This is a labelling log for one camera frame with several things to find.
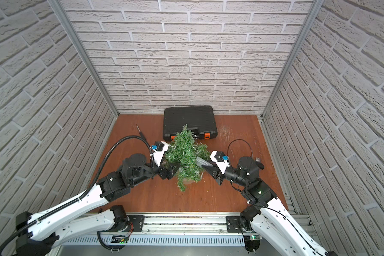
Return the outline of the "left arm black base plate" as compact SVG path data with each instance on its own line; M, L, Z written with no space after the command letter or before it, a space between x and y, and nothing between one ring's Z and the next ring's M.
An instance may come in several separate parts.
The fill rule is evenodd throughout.
M103 232L124 232L124 233L140 233L145 222L145 215L130 214L125 221L114 224L112 228L103 230Z

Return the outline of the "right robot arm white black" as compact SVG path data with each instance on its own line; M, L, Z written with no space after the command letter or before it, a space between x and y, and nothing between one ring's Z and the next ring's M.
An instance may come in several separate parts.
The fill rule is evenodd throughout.
M308 235L277 194L260 179L263 164L246 156L233 167L221 151L213 151L210 159L210 162L203 161L201 167L219 185L224 181L237 184L236 190L247 200L248 207L240 213L243 229L259 234L283 256L336 255Z

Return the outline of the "small green christmas tree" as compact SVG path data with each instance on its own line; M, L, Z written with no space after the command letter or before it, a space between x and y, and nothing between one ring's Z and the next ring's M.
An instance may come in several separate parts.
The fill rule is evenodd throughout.
M197 179L204 169L196 165L196 158L200 157L206 161L210 159L208 146L197 141L197 137L183 127L180 133L177 133L174 140L169 144L169 150L166 153L167 164L179 162L180 168L176 173L177 186L181 192L186 191L186 185L182 183L184 178Z

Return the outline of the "clear plastic battery box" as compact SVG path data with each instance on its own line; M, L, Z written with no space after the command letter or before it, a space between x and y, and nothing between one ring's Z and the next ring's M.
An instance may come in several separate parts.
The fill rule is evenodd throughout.
M202 167L202 166L210 166L211 164L208 161L206 161L200 157L197 157L196 158L196 165L199 167Z

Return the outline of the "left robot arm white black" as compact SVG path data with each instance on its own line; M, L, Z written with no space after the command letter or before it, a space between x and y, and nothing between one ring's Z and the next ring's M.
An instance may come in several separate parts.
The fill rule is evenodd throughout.
M133 223L121 205L89 217L82 217L82 214L127 195L131 188L155 176L172 179L179 168L179 162L147 164L145 155L134 154L88 192L46 211L19 215L17 228L22 224L30 227L16 240L17 255L44 256L63 242L95 231L133 231Z

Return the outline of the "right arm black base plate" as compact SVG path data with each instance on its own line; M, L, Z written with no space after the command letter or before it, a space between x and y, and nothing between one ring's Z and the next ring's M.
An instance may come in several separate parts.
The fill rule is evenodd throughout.
M240 215L226 216L226 224L228 233L252 233L250 223Z

